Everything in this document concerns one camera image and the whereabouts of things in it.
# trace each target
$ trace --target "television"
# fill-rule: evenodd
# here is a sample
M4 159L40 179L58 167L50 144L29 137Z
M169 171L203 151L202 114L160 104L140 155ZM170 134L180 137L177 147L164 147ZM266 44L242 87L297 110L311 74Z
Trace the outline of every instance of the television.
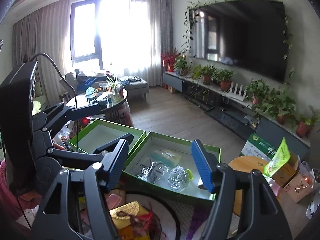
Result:
M227 1L190 11L191 56L284 82L285 18L283 3L272 0Z

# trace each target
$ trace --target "window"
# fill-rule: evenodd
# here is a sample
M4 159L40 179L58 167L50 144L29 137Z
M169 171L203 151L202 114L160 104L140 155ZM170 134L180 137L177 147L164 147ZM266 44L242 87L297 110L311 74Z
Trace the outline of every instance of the window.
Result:
M70 19L70 47L73 69L103 69L98 11L101 0L73 3Z

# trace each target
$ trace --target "green and white carton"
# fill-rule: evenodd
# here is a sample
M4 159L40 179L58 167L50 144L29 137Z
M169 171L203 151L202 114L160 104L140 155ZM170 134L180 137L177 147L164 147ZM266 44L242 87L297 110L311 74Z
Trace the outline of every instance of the green and white carton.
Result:
M187 204L202 203L204 205L211 205L212 200L214 200L214 195L206 189L198 188L200 175L192 157L191 143L192 142L188 140L149 132L127 159L122 173L122 179L124 179L126 184L135 185L139 190L142 189L144 192L152 195L166 197ZM219 147L204 145L204 148L209 153L214 154L220 162L221 149ZM141 167L141 163L148 159L148 154L151 154L155 150L170 152L172 155L180 155L181 159L177 165L191 170L193 179L182 193L170 190L169 184L165 179L163 179L161 183L160 180L156 180L155 184L152 184L135 177Z
M240 156L257 156L259 158L271 161L276 154L277 149L253 133L245 143Z
M93 153L97 147L125 135L126 133L131 133L133 135L133 141L129 145L129 156L146 137L146 132L137 128L97 118L79 132L78 152ZM69 143L75 150L76 136L74 136Z

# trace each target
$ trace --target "tv cabinet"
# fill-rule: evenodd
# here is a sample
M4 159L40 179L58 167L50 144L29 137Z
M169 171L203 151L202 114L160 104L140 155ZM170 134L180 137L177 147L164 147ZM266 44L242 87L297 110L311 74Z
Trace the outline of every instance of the tv cabinet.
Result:
M268 116L262 116L259 124L254 127L245 118L253 115L250 101L239 101L227 98L216 84L206 85L202 80L194 80L187 76L180 76L172 72L163 74L164 83L182 92L186 99L203 109L205 114L234 132L243 140L247 140L252 133L256 133L273 147L279 147L283 137L286 138L289 149L299 155L301 160L309 156L310 140L299 138L295 129L287 125L280 125Z

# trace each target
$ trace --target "green snack bag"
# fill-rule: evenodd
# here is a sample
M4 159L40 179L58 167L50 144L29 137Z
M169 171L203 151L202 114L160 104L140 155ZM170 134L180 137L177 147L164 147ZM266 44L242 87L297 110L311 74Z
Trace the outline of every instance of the green snack bag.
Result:
M273 159L264 167L263 174L271 178L283 165L290 160L291 154L285 138L282 139L280 146Z

